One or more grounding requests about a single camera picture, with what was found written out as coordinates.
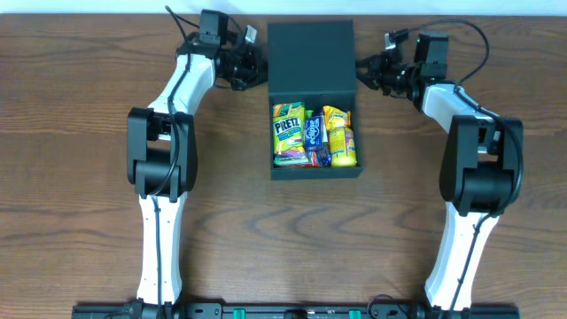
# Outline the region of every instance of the white wall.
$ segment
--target white wall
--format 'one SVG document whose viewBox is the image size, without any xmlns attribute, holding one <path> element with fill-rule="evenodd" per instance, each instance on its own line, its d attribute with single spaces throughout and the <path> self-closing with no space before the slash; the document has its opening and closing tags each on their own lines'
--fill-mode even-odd
<svg viewBox="0 0 567 319">
<path fill-rule="evenodd" d="M 567 0 L 0 0 L 0 12 L 567 15 Z"/>
</svg>

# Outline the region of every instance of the green connector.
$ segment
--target green connector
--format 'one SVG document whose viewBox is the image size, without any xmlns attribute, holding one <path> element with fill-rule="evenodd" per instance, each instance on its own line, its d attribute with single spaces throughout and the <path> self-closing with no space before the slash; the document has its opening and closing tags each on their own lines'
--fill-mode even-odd
<svg viewBox="0 0 567 319">
<path fill-rule="evenodd" d="M 234 309 L 233 318 L 234 319 L 245 319 L 246 318 L 246 310 L 244 309 Z"/>
<path fill-rule="evenodd" d="M 348 317 L 350 319 L 362 319 L 361 311 L 360 310 L 350 310 L 348 312 Z"/>
</svg>

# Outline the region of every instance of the green package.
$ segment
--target green package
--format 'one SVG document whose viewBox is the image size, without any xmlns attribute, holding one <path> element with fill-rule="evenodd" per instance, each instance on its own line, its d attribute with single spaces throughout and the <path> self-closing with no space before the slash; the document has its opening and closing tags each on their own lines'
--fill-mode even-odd
<svg viewBox="0 0 567 319">
<path fill-rule="evenodd" d="M 309 163 L 303 146 L 305 106 L 302 102 L 273 106 L 274 164 L 301 166 Z"/>
</svg>

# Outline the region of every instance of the yellow package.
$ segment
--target yellow package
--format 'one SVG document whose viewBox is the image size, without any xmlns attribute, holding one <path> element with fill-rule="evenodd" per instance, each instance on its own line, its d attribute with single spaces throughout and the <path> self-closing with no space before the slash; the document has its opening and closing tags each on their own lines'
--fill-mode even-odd
<svg viewBox="0 0 567 319">
<path fill-rule="evenodd" d="M 323 108 L 327 130 L 334 128 L 349 128 L 351 126 L 351 113 L 343 112 L 336 107 L 326 105 Z"/>
<path fill-rule="evenodd" d="M 356 166 L 354 133 L 349 128 L 334 128 L 329 132 L 330 166 Z"/>
</svg>

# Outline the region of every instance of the wood grain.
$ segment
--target wood grain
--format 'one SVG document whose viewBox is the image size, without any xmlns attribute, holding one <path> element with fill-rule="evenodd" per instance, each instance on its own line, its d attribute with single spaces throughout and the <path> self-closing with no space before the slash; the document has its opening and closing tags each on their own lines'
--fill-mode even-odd
<svg viewBox="0 0 567 319">
<path fill-rule="evenodd" d="M 434 18 L 353 17 L 357 55 L 380 52 L 384 31 Z M 269 22 L 309 19 L 351 18 L 237 17 L 258 28 L 264 49 Z M 470 19 L 492 56 L 466 89 L 520 117 L 525 134 L 522 194 L 488 241 L 473 299 L 562 318 L 567 19 Z M 482 45 L 466 28 L 440 28 L 452 34 L 450 76 L 460 77 Z M 0 317 L 64 318 L 77 302 L 136 296 L 142 220 L 126 178 L 126 116 L 162 91 L 180 40 L 167 15 L 0 16 Z M 359 86 L 360 178 L 272 182 L 267 102 L 267 85 L 213 89 L 199 108 L 198 182 L 183 218 L 186 298 L 416 296 L 444 226 L 445 133 L 409 102 Z"/>
</svg>

